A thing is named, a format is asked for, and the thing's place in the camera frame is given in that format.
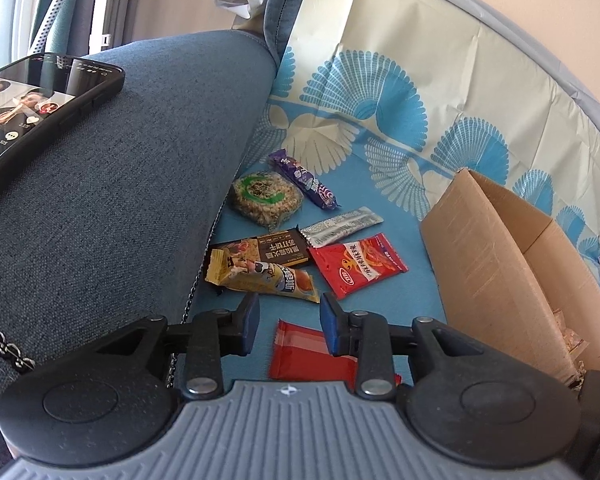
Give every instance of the star icon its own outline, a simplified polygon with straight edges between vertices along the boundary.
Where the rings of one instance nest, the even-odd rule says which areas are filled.
[[[280,388],[278,391],[281,394],[286,395],[287,397],[291,397],[293,394],[298,393],[300,390],[298,390],[292,384],[288,384],[287,386],[283,386],[282,388]]]

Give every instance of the blue fan-shaped motif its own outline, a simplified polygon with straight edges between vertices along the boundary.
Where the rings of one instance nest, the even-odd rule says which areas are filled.
[[[238,174],[279,148],[286,137],[285,128],[279,128],[271,124],[269,119],[271,106],[270,104],[265,105],[262,115],[253,129],[251,139],[247,145],[247,153],[244,155]]]
[[[382,190],[390,202],[422,220],[429,212],[430,205],[425,188],[408,167],[412,156],[400,152],[381,140],[371,137],[365,146],[366,160],[369,163],[371,179]]]
[[[358,120],[376,114],[378,129],[419,152],[427,115],[415,85],[395,61],[377,52],[345,50],[319,66],[300,100]]]
[[[554,186],[551,175],[542,170],[528,170],[516,180],[513,192],[540,211],[551,215],[554,208]]]
[[[456,172],[475,170],[498,184],[509,174],[509,149],[493,124],[480,118],[463,118],[449,128],[433,149],[431,160]]]
[[[562,228],[573,246],[577,247],[578,240],[580,239],[580,235],[582,234],[585,225],[582,209],[574,205],[565,206],[560,209],[558,215],[555,217],[555,221],[558,222],[558,225]]]
[[[278,69],[278,75],[273,81],[271,87],[271,95],[276,97],[289,97],[291,91],[291,85],[294,83],[294,76],[296,75],[296,58],[294,57],[293,49],[288,46],[285,49],[284,56],[280,61],[280,68]]]
[[[584,238],[578,244],[578,252],[594,262],[598,262],[600,259],[600,240],[597,236],[591,238]]]

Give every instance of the metal screw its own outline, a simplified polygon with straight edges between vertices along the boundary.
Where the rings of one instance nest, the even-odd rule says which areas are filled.
[[[192,394],[210,394],[218,388],[218,383],[209,377],[195,377],[187,381],[187,390]]]
[[[394,389],[394,386],[384,379],[369,379],[363,382],[360,387],[367,395],[373,396],[386,395]]]

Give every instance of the open brown box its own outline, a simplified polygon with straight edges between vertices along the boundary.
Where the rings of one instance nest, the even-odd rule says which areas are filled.
[[[554,312],[600,370],[600,287],[560,226],[475,171],[459,171],[420,225],[448,324],[565,383],[577,376]]]

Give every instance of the red snack package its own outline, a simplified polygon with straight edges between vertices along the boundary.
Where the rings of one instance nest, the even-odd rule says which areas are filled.
[[[345,381],[353,390],[358,360],[334,357],[319,330],[278,320],[269,379],[277,381]],[[395,375],[396,384],[402,382]]]
[[[357,242],[309,247],[309,252],[339,300],[359,288],[409,270],[382,233]]]

